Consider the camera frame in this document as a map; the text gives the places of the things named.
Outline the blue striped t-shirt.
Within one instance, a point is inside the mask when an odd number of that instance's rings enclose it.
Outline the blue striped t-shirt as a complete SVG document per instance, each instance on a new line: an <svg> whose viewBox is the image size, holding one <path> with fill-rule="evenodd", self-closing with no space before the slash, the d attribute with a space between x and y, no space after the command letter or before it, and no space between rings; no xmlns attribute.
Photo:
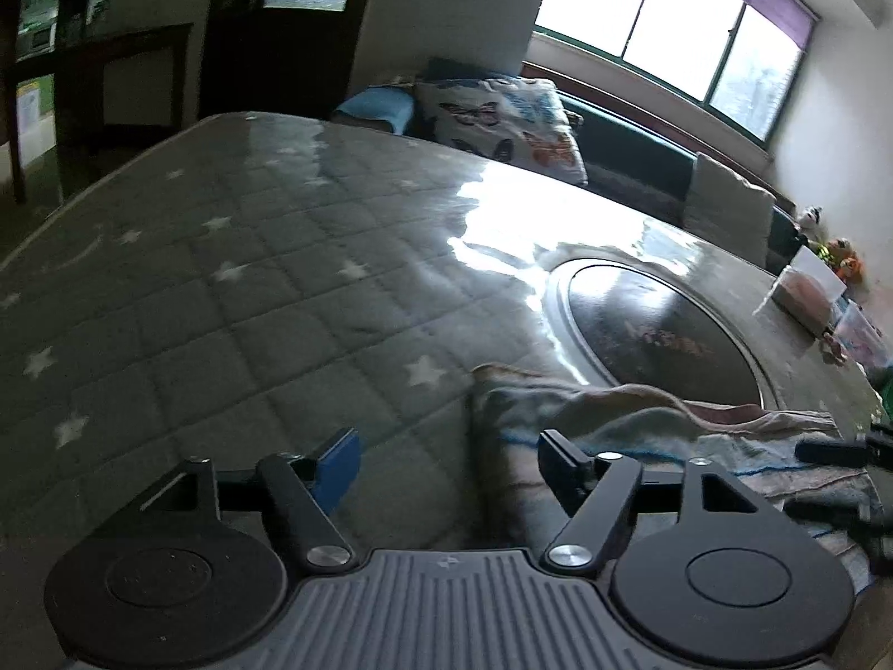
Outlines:
<svg viewBox="0 0 893 670"><path fill-rule="evenodd" d="M656 387L578 386L483 365L472 372L469 449L483 533L494 542L542 552L565 525L568 515L537 467L537 438L547 428L586 454L619 452L652 470L708 458L773 506L808 496L880 503L866 470L796 460L799 440L836 435L829 414L696 403Z"/></svg>

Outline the green bowl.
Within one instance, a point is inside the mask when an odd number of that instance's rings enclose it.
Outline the green bowl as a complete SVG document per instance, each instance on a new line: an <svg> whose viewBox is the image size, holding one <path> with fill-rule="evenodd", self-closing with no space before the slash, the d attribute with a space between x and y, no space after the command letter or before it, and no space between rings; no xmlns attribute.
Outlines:
<svg viewBox="0 0 893 670"><path fill-rule="evenodd" d="M867 379L873 390L880 395L885 407L891 405L891 386L893 386L893 366L874 367L867 372Z"/></svg>

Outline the clear plastic box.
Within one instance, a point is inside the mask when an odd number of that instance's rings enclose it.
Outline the clear plastic box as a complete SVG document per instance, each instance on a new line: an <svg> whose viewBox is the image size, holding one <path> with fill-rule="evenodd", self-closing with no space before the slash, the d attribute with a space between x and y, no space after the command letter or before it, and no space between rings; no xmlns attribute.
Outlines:
<svg viewBox="0 0 893 670"><path fill-rule="evenodd" d="M889 366L891 349L870 324L857 303L849 303L834 327L833 336L849 358L866 369Z"/></svg>

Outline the tissue box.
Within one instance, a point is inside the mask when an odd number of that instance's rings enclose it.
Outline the tissue box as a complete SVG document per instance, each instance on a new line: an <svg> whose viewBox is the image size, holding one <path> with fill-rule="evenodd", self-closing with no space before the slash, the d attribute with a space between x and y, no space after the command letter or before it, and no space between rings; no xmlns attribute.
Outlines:
<svg viewBox="0 0 893 670"><path fill-rule="evenodd" d="M819 337L831 324L833 307L845 290L827 263L810 248L801 247L776 277L769 299Z"/></svg>

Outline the plush toys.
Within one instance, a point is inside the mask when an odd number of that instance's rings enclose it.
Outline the plush toys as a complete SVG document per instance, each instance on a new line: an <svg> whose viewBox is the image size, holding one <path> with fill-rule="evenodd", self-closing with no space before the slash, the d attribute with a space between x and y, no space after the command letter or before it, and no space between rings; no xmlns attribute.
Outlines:
<svg viewBox="0 0 893 670"><path fill-rule="evenodd" d="M860 284L865 279L865 265L852 243L844 237L825 239L822 236L822 207L807 207L796 218L799 230L805 236L810 250L844 284Z"/></svg>

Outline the round glass turntable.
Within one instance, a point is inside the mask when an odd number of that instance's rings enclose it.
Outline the round glass turntable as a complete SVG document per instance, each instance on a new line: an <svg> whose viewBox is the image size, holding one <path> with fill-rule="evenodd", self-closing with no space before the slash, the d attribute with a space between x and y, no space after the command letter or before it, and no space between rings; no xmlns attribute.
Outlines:
<svg viewBox="0 0 893 670"><path fill-rule="evenodd" d="M581 374L679 398L776 408L780 399L733 327L680 283L630 263L575 259L549 274L544 309Z"/></svg>

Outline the quilted star table cover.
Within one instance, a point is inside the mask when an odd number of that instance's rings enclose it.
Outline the quilted star table cover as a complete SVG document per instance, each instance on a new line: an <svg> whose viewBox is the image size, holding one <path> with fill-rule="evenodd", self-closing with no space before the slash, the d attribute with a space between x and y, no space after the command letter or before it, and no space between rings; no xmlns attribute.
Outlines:
<svg viewBox="0 0 893 670"><path fill-rule="evenodd" d="M604 386L549 325L575 259L680 283L780 405L854 433L881 404L778 305L770 275L563 181L361 128L206 119L73 198L2 266L2 662L58 668L51 564L182 458L221 469L362 442L338 522L360 549L468 549L478 366Z"/></svg>

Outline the grey cushion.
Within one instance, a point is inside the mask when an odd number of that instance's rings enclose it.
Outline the grey cushion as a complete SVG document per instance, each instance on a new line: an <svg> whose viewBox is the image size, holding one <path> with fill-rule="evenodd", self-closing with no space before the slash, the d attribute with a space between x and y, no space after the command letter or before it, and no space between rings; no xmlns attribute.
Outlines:
<svg viewBox="0 0 893 670"><path fill-rule="evenodd" d="M775 197L705 153L696 154L683 228L763 268Z"/></svg>

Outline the dark green sofa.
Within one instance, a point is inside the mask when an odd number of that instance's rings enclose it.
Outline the dark green sofa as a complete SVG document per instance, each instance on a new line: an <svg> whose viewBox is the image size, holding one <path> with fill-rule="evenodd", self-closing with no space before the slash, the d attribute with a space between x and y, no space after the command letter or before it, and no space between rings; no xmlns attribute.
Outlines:
<svg viewBox="0 0 893 670"><path fill-rule="evenodd" d="M576 121L575 139L586 166L590 192L610 198L660 221L683 228L684 205L689 194L696 154L717 157L738 174L738 163L696 136L642 107L589 87L581 80L525 64L521 76L545 76L559 92L561 104ZM508 77L476 65L431 58L424 80L483 80ZM778 274L793 259L806 237L791 216L793 203L785 197L774 207L765 257L766 271Z"/></svg>

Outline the window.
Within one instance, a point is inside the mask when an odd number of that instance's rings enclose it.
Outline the window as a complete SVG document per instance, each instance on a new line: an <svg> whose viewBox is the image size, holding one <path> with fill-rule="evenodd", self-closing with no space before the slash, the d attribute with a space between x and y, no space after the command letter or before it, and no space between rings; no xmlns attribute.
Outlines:
<svg viewBox="0 0 893 670"><path fill-rule="evenodd" d="M542 0L534 30L654 80L761 145L808 49L743 0Z"/></svg>

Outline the butterfly print pillow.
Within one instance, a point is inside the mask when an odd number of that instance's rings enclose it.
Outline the butterfly print pillow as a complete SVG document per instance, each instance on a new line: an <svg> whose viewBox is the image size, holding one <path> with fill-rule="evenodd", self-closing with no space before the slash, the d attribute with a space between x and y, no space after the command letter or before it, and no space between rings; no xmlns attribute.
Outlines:
<svg viewBox="0 0 893 670"><path fill-rule="evenodd" d="M415 97L433 138L453 149L586 186L574 127L551 80L419 80Z"/></svg>

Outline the blue cushion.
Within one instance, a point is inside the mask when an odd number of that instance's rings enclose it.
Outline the blue cushion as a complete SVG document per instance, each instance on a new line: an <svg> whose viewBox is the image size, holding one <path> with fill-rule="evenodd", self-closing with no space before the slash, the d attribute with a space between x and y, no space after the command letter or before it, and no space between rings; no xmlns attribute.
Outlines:
<svg viewBox="0 0 893 670"><path fill-rule="evenodd" d="M415 118L415 98L395 87L370 87L339 104L333 123L404 135Z"/></svg>

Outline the dark door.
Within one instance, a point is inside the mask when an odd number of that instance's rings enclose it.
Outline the dark door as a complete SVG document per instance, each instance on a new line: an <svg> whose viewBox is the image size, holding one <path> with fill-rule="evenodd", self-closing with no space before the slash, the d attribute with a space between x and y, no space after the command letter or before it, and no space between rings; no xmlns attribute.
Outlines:
<svg viewBox="0 0 893 670"><path fill-rule="evenodd" d="M210 0L198 113L327 119L348 91L368 0Z"/></svg>

